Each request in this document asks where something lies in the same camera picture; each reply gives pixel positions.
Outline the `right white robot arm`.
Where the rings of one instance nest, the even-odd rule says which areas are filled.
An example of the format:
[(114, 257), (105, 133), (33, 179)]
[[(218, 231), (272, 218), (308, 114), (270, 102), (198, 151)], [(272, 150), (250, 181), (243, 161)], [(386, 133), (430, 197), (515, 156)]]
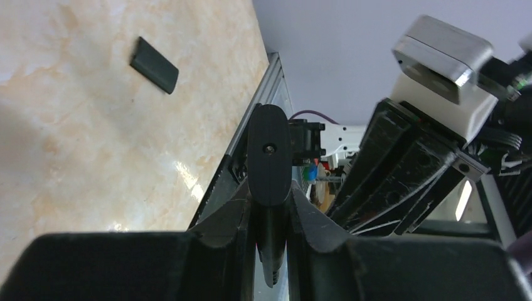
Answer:
[(347, 160), (325, 214), (354, 235), (412, 232), (462, 181), (489, 172), (464, 138), (404, 101), (380, 101), (366, 127), (289, 123), (296, 164)]

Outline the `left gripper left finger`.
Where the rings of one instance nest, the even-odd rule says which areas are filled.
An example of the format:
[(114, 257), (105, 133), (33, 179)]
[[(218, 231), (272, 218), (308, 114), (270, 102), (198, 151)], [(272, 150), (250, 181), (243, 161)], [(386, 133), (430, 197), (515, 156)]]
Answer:
[(185, 232), (53, 233), (22, 252), (2, 300), (251, 300), (247, 184)]

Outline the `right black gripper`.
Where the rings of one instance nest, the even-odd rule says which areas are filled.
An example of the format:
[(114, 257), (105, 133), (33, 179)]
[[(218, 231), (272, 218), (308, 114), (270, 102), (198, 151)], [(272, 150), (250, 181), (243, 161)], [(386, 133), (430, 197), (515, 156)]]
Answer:
[(356, 235), (414, 230), (463, 180), (489, 168), (463, 137), (406, 102), (379, 102), (327, 216)]

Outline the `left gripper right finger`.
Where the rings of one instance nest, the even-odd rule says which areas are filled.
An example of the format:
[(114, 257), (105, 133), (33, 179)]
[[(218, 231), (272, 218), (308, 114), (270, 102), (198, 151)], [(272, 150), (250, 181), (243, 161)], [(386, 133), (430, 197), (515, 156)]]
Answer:
[(291, 300), (530, 300), (527, 276), (489, 240), (349, 234), (292, 183)]

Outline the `black remote battery cover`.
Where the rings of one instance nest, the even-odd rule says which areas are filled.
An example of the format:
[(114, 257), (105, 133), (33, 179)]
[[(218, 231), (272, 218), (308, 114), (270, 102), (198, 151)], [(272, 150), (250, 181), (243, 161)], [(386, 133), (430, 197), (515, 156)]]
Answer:
[(166, 94), (173, 93), (179, 69), (141, 36), (136, 40), (129, 65)]

